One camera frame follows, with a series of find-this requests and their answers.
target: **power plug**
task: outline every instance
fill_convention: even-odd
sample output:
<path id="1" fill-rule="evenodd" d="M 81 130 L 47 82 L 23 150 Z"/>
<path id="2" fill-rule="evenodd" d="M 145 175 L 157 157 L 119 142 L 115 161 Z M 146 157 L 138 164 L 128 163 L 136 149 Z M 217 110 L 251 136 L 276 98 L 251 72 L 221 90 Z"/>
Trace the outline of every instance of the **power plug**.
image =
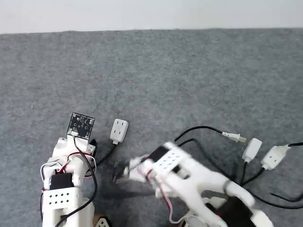
<path id="1" fill-rule="evenodd" d="M 110 139 L 114 144 L 123 142 L 128 128 L 128 122 L 121 119 L 115 119 L 112 131 L 110 133 Z"/>
<path id="2" fill-rule="evenodd" d="M 242 155 L 243 160 L 247 163 L 253 160 L 257 155 L 261 145 L 262 141 L 258 140 L 257 138 L 252 138 Z"/>
<path id="3" fill-rule="evenodd" d="M 267 170 L 274 169 L 286 156 L 286 152 L 290 149 L 288 145 L 273 146 L 261 161 L 262 167 Z"/>

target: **gray carpet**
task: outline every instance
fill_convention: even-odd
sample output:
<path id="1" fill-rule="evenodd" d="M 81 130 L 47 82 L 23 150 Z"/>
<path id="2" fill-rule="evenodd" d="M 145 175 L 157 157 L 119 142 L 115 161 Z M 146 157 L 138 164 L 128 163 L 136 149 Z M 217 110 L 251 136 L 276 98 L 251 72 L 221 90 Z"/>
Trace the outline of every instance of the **gray carpet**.
<path id="1" fill-rule="evenodd" d="M 98 169 L 96 209 L 115 227 L 165 226 L 163 201 L 112 198 L 119 188 L 150 190 L 136 183 L 113 185 L 112 164 L 150 153 L 184 129 L 203 124 L 263 141 L 248 167 L 251 176 L 271 146 L 303 140 L 302 72 L 302 29 L 0 35 L 0 225 L 42 226 L 39 168 L 65 135 L 71 112 L 79 112 L 96 118 L 97 157 L 111 146 L 114 119 L 130 123 L 124 143 Z M 212 131 L 190 137 L 200 139 L 229 173 L 245 149 Z M 213 169 L 194 144 L 184 148 Z M 292 205 L 268 192 L 299 195 L 302 161 L 303 148 L 294 148 L 248 188 L 271 202 Z M 91 195 L 91 179 L 83 190 Z M 174 205 L 177 219 L 185 207 L 179 201 Z M 301 210 L 259 201 L 257 207 L 276 227 L 302 225 Z"/>

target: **electrical cord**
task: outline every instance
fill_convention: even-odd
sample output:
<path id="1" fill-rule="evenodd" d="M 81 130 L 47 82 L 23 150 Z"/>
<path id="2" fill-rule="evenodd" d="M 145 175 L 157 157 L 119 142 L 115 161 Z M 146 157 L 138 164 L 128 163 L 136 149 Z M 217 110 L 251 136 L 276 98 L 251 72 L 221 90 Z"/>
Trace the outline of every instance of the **electrical cord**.
<path id="1" fill-rule="evenodd" d="M 300 142 L 300 143 L 291 143 L 291 144 L 288 144 L 288 146 L 291 148 L 291 147 L 298 147 L 298 146 L 303 146 L 303 142 Z"/>
<path id="2" fill-rule="evenodd" d="M 283 205 L 279 205 L 279 204 L 274 204 L 274 203 L 271 203 L 271 202 L 268 202 L 266 200 L 264 200 L 263 198 L 257 196 L 256 194 L 254 194 L 252 191 L 250 190 L 247 190 L 250 194 L 252 194 L 254 197 L 256 197 L 258 200 L 260 200 L 261 202 L 267 204 L 267 205 L 270 205 L 270 206 L 273 206 L 273 207 L 277 207 L 277 208 L 282 208 L 282 209 L 287 209 L 287 210 L 298 210 L 298 209 L 302 209 L 303 208 L 303 205 L 299 205 L 299 206 L 293 206 L 293 207 L 290 207 L 290 206 L 283 206 Z"/>
<path id="3" fill-rule="evenodd" d="M 227 174 L 223 169 L 221 169 L 210 157 L 209 155 L 205 152 L 205 149 L 203 147 L 203 145 L 195 138 L 191 138 L 188 139 L 182 143 L 180 143 L 178 146 L 182 147 L 183 145 L 189 143 L 189 142 L 194 142 L 196 144 L 196 146 L 199 148 L 199 150 L 201 151 L 201 153 L 203 154 L 204 158 L 207 159 L 217 170 L 219 170 L 219 172 L 221 172 L 224 176 L 226 176 L 228 179 L 231 179 L 232 177 Z"/>
<path id="4" fill-rule="evenodd" d="M 111 150 L 103 157 L 100 161 L 97 162 L 97 166 L 101 165 L 108 157 L 115 151 L 116 144 L 113 144 Z"/>
<path id="5" fill-rule="evenodd" d="M 288 198 L 285 198 L 281 195 L 277 195 L 277 194 L 274 194 L 274 193 L 271 193 L 271 192 L 269 194 L 271 194 L 272 196 L 275 196 L 277 198 L 280 198 L 282 200 L 285 200 L 287 202 L 300 202 L 301 200 L 303 200 L 303 193 L 301 195 L 299 195 L 298 197 L 294 198 L 294 199 L 288 199 Z"/>
<path id="6" fill-rule="evenodd" d="M 40 217 L 41 217 L 41 221 L 43 221 L 42 198 L 43 198 L 43 193 L 41 193 L 41 195 L 40 195 Z"/>
<path id="7" fill-rule="evenodd" d="M 201 126 L 196 126 L 196 127 L 193 127 L 193 128 L 190 128 L 190 129 L 185 130 L 183 133 L 181 133 L 179 136 L 177 136 L 177 137 L 175 138 L 175 142 L 176 142 L 177 140 L 179 140 L 182 136 L 184 136 L 186 133 L 188 133 L 188 132 L 190 132 L 190 131 L 192 131 L 192 130 L 196 130 L 196 129 L 210 129 L 210 130 L 213 130 L 213 131 L 215 131 L 215 132 L 217 132 L 217 133 L 219 133 L 219 134 L 222 134 L 222 133 L 223 133 L 223 131 L 221 131 L 221 130 L 219 130 L 219 129 L 216 129 L 216 128 L 213 128 L 213 127 L 210 127 L 210 126 L 203 126 L 203 125 L 201 125 Z"/>
<path id="8" fill-rule="evenodd" d="M 248 164 L 248 162 L 244 162 L 243 173 L 242 173 L 242 178 L 241 178 L 241 181 L 240 181 L 240 185 L 243 185 L 247 164 Z"/>
<path id="9" fill-rule="evenodd" d="M 92 177 L 93 177 L 93 180 L 94 180 L 94 193 L 93 195 L 91 196 L 91 198 L 86 202 L 84 203 L 82 206 L 80 206 L 79 208 L 75 209 L 74 211 L 72 211 L 71 213 L 65 215 L 56 225 L 55 227 L 59 227 L 67 218 L 69 218 L 71 215 L 77 213 L 78 211 L 84 209 L 85 207 L 87 207 L 92 201 L 93 199 L 96 197 L 96 194 L 97 194 L 97 190 L 98 190 L 98 184 L 97 184 L 97 180 L 96 180 L 96 176 L 95 176 L 95 173 L 94 171 L 92 170 L 92 167 L 90 166 L 90 163 L 89 161 L 87 160 L 87 158 L 85 157 L 84 153 L 77 147 L 77 144 L 76 144 L 76 138 L 73 136 L 73 140 L 74 140 L 74 145 L 76 147 L 76 149 L 79 151 L 79 153 L 81 154 L 81 156 L 84 158 L 84 161 L 86 162 L 91 174 L 92 174 Z"/>
<path id="10" fill-rule="evenodd" d="M 265 171 L 265 168 L 261 168 L 261 169 L 259 170 L 259 172 L 258 172 L 256 175 L 254 175 L 253 177 L 251 177 L 251 178 L 248 179 L 247 181 L 245 181 L 245 182 L 243 182 L 242 184 L 240 184 L 240 186 L 245 186 L 245 185 L 247 185 L 248 183 L 250 183 L 250 182 L 256 180 L 258 177 L 260 177 L 260 176 L 262 175 L 262 173 L 264 173 L 264 171 Z"/>

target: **black circuit board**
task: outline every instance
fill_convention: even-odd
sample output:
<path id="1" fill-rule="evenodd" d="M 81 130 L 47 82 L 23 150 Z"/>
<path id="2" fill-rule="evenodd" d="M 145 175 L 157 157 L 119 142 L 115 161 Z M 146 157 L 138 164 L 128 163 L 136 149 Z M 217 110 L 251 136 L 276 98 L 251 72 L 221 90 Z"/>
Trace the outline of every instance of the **black circuit board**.
<path id="1" fill-rule="evenodd" d="M 95 118 L 79 113 L 72 113 L 66 134 L 88 140 L 93 129 L 94 122 Z"/>

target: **white robot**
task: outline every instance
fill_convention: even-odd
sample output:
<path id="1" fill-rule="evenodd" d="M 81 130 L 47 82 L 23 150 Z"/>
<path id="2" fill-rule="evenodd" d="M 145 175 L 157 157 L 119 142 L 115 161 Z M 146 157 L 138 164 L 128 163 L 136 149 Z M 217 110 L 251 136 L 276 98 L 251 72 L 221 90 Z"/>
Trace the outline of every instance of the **white robot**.
<path id="1" fill-rule="evenodd" d="M 52 157 L 41 166 L 43 227 L 93 227 L 94 206 L 91 201 L 97 191 L 94 175 L 96 146 L 89 144 L 88 139 L 94 120 L 73 113 L 67 139 L 59 138 Z M 127 126 L 126 121 L 115 120 L 111 133 L 115 144 L 123 141 Z M 91 199 L 83 198 L 80 189 L 86 176 L 92 176 L 95 182 Z M 115 180 L 123 177 L 150 182 L 156 197 L 165 199 L 170 210 L 169 220 L 181 223 L 183 227 L 273 226 L 262 211 L 253 209 L 255 201 L 248 191 L 222 174 L 207 169 L 171 142 L 150 155 L 132 159 L 122 172 L 115 175 Z M 220 192 L 229 198 L 202 198 L 204 190 Z M 179 197 L 189 208 L 178 221 L 171 218 L 173 207 L 169 197 Z M 96 226 L 110 225 L 101 218 Z"/>
<path id="2" fill-rule="evenodd" d="M 171 142 L 150 155 L 132 159 L 117 177 L 150 182 L 156 197 L 166 201 L 173 224 L 183 222 L 183 227 L 273 227 L 262 211 L 253 208 L 255 200 L 248 191 L 221 173 L 209 170 Z M 205 190 L 225 194 L 228 199 L 202 198 L 201 193 Z M 178 221 L 171 218 L 173 209 L 169 197 L 179 197 L 189 208 Z"/>

